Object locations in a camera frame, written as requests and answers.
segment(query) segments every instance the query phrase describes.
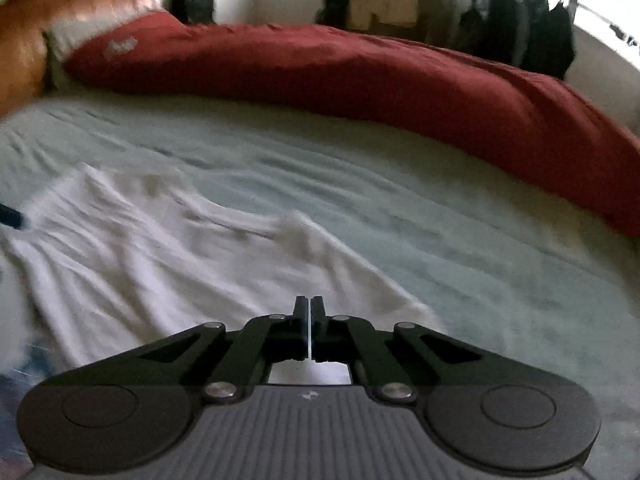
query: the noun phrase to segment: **bed sheet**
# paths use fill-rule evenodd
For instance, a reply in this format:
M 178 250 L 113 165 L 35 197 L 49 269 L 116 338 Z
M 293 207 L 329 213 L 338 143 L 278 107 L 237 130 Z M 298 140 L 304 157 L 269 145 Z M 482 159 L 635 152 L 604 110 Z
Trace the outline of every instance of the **bed sheet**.
M 431 306 L 449 335 L 587 387 L 604 419 L 588 471 L 640 472 L 638 241 L 595 216 L 391 127 L 98 91 L 0 124 L 0 201 L 19 206 L 81 162 L 173 166 L 221 205 L 302 211 Z

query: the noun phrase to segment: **gray ribbed panel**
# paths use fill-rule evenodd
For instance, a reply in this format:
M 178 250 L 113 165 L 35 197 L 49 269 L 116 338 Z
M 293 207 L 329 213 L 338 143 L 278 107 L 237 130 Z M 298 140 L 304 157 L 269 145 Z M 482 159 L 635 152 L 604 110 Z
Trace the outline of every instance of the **gray ribbed panel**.
M 309 391 L 319 395 L 305 399 Z M 413 413 L 374 402 L 359 386 L 258 386 L 211 406 L 155 462 L 106 476 L 38 466 L 28 480 L 504 480 L 442 452 Z M 577 471 L 545 480 L 588 480 Z

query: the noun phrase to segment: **brown box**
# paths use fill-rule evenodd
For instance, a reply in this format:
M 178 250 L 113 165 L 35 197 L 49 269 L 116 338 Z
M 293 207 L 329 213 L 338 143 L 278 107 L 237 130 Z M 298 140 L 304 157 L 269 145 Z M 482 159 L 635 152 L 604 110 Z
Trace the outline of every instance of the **brown box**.
M 347 30 L 446 46 L 454 0 L 350 0 Z

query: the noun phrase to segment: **wooden headboard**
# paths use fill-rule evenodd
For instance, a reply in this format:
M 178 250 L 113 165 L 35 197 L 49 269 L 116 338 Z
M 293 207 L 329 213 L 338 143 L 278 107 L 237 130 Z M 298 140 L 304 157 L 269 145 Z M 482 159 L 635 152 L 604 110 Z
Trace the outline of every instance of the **wooden headboard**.
M 42 35 L 63 18 L 87 18 L 145 0 L 7 0 L 0 6 L 0 116 L 42 93 L 47 47 Z

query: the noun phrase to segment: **metal screw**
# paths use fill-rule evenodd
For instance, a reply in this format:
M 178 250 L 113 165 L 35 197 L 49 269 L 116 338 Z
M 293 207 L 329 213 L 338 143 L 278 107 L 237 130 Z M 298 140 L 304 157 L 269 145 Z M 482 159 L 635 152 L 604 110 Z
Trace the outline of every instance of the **metal screw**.
M 414 394 L 411 386 L 403 383 L 388 383 L 380 389 L 383 397 L 389 400 L 405 400 Z
M 228 399 L 233 397 L 237 391 L 238 389 L 234 384 L 225 382 L 211 383 L 204 387 L 204 392 L 214 399 Z

